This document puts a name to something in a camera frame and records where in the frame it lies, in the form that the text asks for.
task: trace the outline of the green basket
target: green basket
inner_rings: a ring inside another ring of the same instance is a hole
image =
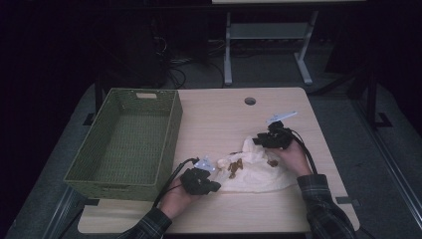
[[[177,91],[111,89],[65,182],[91,198],[153,201],[171,174]]]

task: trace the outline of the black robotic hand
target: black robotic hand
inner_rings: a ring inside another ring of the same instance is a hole
[[[258,133],[258,137],[253,138],[254,144],[261,144],[267,148],[288,148],[294,139],[292,131],[284,127],[281,121],[272,122],[268,126],[268,131]]]
[[[206,195],[210,191],[216,192],[221,184],[207,179],[211,173],[199,168],[188,168],[180,176],[184,189],[191,195]]]

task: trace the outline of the checkered shirt sleeve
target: checkered shirt sleeve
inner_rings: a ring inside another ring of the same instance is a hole
[[[134,227],[118,238],[160,239],[170,225],[171,220],[161,210],[154,207]]]
[[[348,217],[332,201],[325,175],[301,176],[298,183],[307,205],[307,219],[314,239],[356,238]]]

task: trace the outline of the human hand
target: human hand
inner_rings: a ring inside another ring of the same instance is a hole
[[[304,150],[295,140],[292,140],[286,149],[267,148],[267,150],[279,156],[297,177],[313,174]]]
[[[171,220],[180,215],[190,203],[201,197],[187,193],[182,186],[180,177],[174,179],[168,189],[170,190],[161,199],[159,209]]]

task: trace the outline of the towel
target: towel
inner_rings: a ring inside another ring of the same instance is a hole
[[[230,176],[230,164],[239,164],[239,161],[242,167]],[[266,152],[261,145],[255,145],[251,136],[245,139],[241,152],[219,159],[217,167],[219,171],[214,181],[221,184],[219,191],[268,192],[297,183],[295,175],[288,171],[283,161],[272,152]]]

